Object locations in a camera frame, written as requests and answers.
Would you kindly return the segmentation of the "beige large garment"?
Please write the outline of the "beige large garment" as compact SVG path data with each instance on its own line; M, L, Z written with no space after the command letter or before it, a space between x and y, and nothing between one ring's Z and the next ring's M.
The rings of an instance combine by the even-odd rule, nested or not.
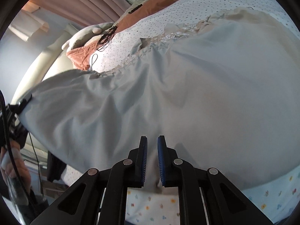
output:
M146 187L155 189L160 135L240 189L299 165L299 39L264 12L169 25L111 71L66 71L29 94L20 122L80 172L111 168L145 136Z

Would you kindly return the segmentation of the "beige plush toy pillow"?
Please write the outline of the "beige plush toy pillow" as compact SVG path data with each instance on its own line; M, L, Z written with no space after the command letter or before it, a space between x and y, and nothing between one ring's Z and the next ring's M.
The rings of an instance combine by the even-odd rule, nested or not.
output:
M105 22L100 24L90 25L78 31L68 41L66 41L61 49L70 51L79 47L82 47L91 38L103 34L106 30L113 26L114 22Z

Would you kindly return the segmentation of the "white floral dotted bedsheet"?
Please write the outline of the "white floral dotted bedsheet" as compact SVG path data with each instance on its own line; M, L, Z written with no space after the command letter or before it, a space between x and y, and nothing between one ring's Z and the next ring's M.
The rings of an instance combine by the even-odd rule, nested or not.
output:
M215 13L238 8L271 15L299 39L299 31L274 0L180 0L119 35L118 39L126 43L124 47L113 44L104 52L111 56L110 66L116 68L142 49L147 40L164 35L167 26L192 29ZM272 181L242 190L272 221L279 221L289 215L299 200L299 196L290 192L299 186L299 182L287 177L287 174L295 174L298 170L299 165ZM160 180L155 189L145 186L144 191L129 190L127 221L133 224L178 224L176 199L176 189L163 188Z

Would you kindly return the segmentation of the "rust orange quilt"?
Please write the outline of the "rust orange quilt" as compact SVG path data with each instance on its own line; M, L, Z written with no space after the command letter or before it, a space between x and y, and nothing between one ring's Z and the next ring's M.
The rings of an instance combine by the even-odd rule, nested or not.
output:
M66 56L71 60L74 67L80 70L89 69L89 59L96 51L96 48L101 44L99 41L103 38L104 34L112 28L117 27L115 33L120 33L125 29L135 25L140 20L151 16L161 10L167 8L179 0L149 0L143 3L143 6L132 14L123 14L122 17L111 28L106 30L103 34L91 38L82 47L66 52Z

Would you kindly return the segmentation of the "pink curtain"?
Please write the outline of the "pink curtain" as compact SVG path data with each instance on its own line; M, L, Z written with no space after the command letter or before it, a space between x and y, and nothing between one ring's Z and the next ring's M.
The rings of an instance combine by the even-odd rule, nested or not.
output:
M130 7L126 0L30 0L81 26L116 22Z

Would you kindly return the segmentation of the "small black remote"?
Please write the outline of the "small black remote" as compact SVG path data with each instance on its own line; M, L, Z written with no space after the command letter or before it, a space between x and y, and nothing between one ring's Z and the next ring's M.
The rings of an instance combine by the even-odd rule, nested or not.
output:
M139 8L141 8L142 6L143 6L142 4L139 4L138 6L136 6L136 7L133 8L132 10L130 10L130 11L128 12L128 14L134 13L134 12L137 11Z

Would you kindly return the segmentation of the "cream padded headboard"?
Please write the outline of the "cream padded headboard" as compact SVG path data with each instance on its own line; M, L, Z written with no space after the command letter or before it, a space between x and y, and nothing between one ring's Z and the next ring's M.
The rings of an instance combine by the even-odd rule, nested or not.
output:
M62 45L77 32L73 25L68 24L60 37L37 56L20 81L11 104L15 105L25 92L38 83L73 69L73 64L66 56L66 50L62 50Z

